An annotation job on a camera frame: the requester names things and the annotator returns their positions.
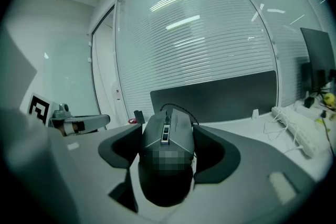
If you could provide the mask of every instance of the window blinds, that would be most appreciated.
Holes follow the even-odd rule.
[[[146,120],[154,114],[153,90],[276,69],[249,0],[119,0],[116,20],[119,77],[131,118],[134,110]]]

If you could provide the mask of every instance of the yellow fruit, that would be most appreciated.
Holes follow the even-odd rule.
[[[323,99],[326,105],[332,106],[335,104],[335,96],[332,93],[326,93]]]

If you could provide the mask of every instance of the computer monitor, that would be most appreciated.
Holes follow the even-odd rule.
[[[301,28],[307,45],[311,70],[311,90],[320,91],[331,81],[331,71],[335,70],[335,58],[328,33]]]

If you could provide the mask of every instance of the red object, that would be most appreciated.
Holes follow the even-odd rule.
[[[136,121],[137,119],[130,119],[130,120],[128,120],[128,123],[129,124],[137,124],[137,121]]]

